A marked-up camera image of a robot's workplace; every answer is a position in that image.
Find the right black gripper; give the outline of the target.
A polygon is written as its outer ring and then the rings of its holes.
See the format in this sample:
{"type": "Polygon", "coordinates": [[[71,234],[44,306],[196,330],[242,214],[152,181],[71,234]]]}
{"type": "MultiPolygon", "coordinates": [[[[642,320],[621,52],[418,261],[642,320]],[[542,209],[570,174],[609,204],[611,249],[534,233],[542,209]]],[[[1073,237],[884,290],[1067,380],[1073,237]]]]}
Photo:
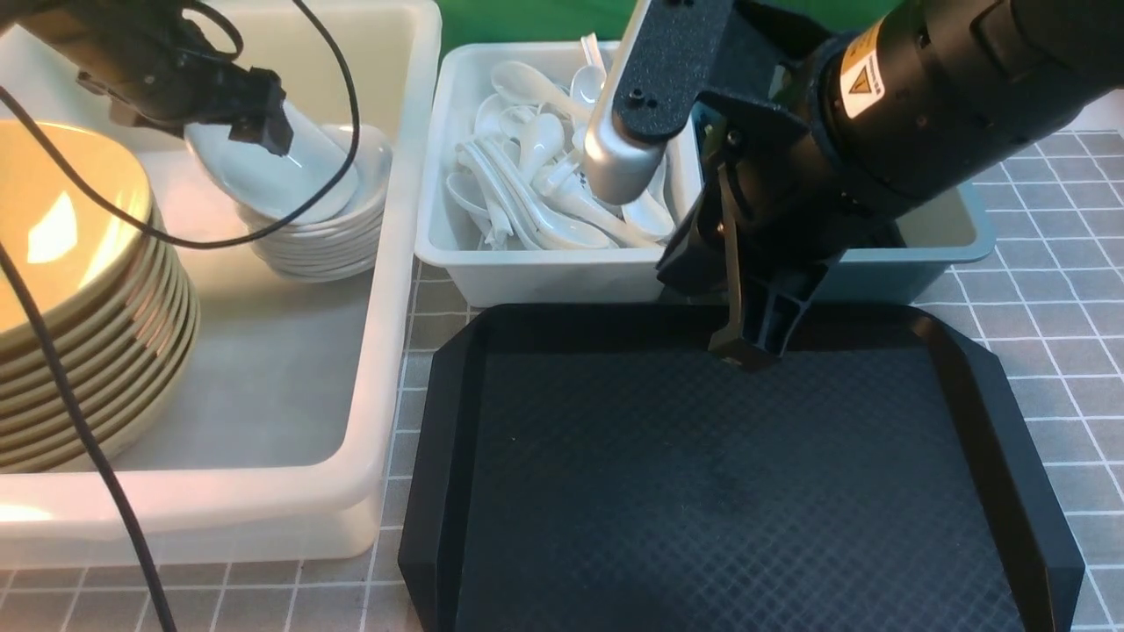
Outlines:
{"type": "Polygon", "coordinates": [[[703,193],[659,259],[663,285],[726,291],[715,356],[760,371],[782,359],[832,269],[904,213],[904,162],[887,133],[832,105],[726,117],[703,193]]]}

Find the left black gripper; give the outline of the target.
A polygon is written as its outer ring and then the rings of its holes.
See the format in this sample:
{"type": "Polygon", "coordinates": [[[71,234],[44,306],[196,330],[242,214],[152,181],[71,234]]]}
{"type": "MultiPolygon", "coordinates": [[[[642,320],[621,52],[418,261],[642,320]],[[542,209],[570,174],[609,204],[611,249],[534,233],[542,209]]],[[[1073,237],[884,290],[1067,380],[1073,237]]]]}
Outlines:
{"type": "Polygon", "coordinates": [[[241,31],[227,18],[212,22],[232,51],[214,47],[191,18],[76,18],[78,83],[109,97],[123,125],[167,132],[228,125],[228,139],[288,155],[293,130],[280,76],[238,67],[241,31]]]}

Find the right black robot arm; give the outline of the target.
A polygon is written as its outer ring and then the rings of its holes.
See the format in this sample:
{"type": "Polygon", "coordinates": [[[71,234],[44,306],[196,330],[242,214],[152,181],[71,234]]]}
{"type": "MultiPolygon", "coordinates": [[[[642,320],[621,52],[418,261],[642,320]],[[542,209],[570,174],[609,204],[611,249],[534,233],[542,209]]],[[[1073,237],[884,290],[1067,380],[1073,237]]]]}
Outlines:
{"type": "Polygon", "coordinates": [[[1121,73],[1120,1],[900,1],[856,33],[760,1],[640,1],[582,168],[631,204],[695,105],[718,112],[658,278],[725,291],[710,351],[758,370],[847,249],[1060,130],[1121,73]]]}

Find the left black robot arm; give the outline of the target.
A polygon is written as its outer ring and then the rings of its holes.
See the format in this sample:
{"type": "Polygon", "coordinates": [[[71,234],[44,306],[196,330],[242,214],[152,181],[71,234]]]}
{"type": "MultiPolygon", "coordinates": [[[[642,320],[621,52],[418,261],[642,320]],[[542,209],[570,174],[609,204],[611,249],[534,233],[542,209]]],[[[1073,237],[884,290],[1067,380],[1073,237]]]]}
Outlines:
{"type": "Polygon", "coordinates": [[[284,156],[292,148],[281,76],[238,67],[244,43],[201,1],[4,1],[20,25],[79,69],[78,83],[112,101],[117,124],[176,137],[225,125],[229,139],[284,156]]]}

